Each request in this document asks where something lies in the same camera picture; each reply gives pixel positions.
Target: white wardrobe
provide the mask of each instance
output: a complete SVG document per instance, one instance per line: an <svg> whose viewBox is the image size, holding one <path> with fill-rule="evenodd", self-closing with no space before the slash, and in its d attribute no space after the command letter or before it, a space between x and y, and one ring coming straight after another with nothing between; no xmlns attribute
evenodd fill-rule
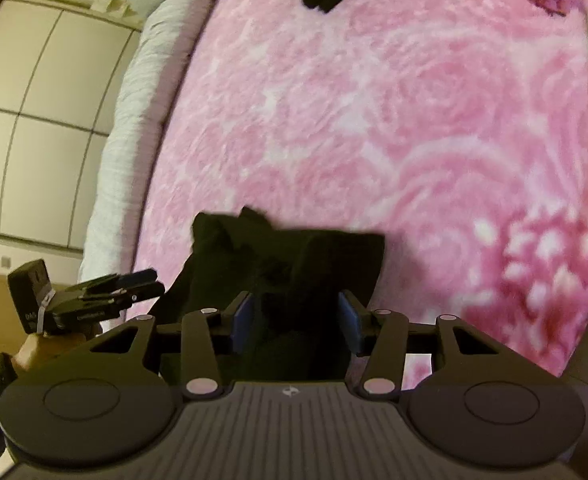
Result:
<svg viewBox="0 0 588 480"><path fill-rule="evenodd" d="M49 0L0 0L0 238L82 250L139 33Z"/></svg>

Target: pink floral bedspread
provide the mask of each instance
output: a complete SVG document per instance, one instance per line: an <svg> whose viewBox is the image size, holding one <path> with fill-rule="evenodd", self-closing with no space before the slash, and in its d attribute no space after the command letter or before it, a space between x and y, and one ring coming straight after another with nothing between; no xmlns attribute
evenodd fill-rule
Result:
<svg viewBox="0 0 588 480"><path fill-rule="evenodd" d="M456 314L561 373L588 320L585 2L220 0L136 268L171 284L201 210L379 230L371 308ZM428 372L409 361L406 385Z"/></svg>

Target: hand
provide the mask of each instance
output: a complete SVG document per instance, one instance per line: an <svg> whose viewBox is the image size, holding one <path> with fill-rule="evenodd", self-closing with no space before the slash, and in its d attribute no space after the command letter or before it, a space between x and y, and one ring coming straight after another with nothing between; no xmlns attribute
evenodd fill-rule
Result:
<svg viewBox="0 0 588 480"><path fill-rule="evenodd" d="M39 335L30 334L14 357L12 366L17 375L46 363L50 359L85 342L83 334Z"/></svg>

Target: pink rose pattern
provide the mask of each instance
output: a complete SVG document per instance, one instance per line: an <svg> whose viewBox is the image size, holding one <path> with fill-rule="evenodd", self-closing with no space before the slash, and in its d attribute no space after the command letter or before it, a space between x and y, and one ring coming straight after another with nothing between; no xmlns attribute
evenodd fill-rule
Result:
<svg viewBox="0 0 588 480"><path fill-rule="evenodd" d="M582 10L220 0L167 126L136 268L172 283L196 213L244 205L282 226L385 232L371 308L456 314L561 373L588 320ZM406 386L429 369L409 358Z"/></svg>

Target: ribbed grip surface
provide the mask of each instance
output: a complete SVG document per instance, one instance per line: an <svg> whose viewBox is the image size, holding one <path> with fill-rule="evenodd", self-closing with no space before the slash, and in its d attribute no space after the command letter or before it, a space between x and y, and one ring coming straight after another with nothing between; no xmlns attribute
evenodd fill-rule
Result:
<svg viewBox="0 0 588 480"><path fill-rule="evenodd" d="M72 474L19 465L5 480ZM578 480L553 463L497 472L461 465L426 446L391 404L342 383L239 383L223 399L188 404L155 448L74 480Z"/></svg>

